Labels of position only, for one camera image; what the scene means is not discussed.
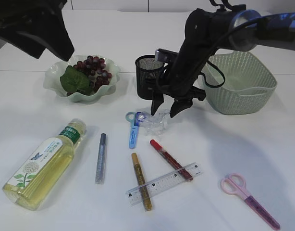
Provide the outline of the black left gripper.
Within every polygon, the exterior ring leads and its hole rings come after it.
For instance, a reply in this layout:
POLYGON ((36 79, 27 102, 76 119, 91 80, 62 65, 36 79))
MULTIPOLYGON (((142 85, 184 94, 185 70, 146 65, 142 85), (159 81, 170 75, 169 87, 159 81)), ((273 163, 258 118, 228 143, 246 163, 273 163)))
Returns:
POLYGON ((68 61, 74 47, 61 13, 66 2, 0 0, 0 39, 36 59, 49 50, 57 58, 68 61))

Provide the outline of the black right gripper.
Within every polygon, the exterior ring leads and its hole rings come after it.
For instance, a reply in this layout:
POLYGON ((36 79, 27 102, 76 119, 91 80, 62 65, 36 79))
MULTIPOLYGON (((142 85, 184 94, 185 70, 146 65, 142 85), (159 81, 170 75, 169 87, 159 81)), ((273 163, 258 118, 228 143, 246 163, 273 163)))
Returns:
POLYGON ((192 99, 203 101, 204 90, 193 84, 203 69, 207 60, 206 48, 181 48, 172 64, 164 63, 164 68, 152 90, 151 115, 164 103, 163 94, 174 98, 170 109, 170 118, 190 108, 192 99))

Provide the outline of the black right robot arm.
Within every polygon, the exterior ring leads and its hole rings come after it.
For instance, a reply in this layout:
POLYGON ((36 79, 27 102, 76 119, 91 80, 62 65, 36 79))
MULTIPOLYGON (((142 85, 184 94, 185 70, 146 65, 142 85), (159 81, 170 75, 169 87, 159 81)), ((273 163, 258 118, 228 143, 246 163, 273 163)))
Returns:
POLYGON ((230 5, 224 0, 216 12, 196 9, 184 28, 185 39, 178 52, 157 49, 155 59, 164 63, 160 74, 148 83, 152 92, 151 114, 164 102, 174 99, 170 116, 174 117, 193 104, 204 100, 204 90, 194 82, 209 58, 219 49, 250 51, 257 45, 295 51, 295 13, 261 16, 244 4, 230 5))

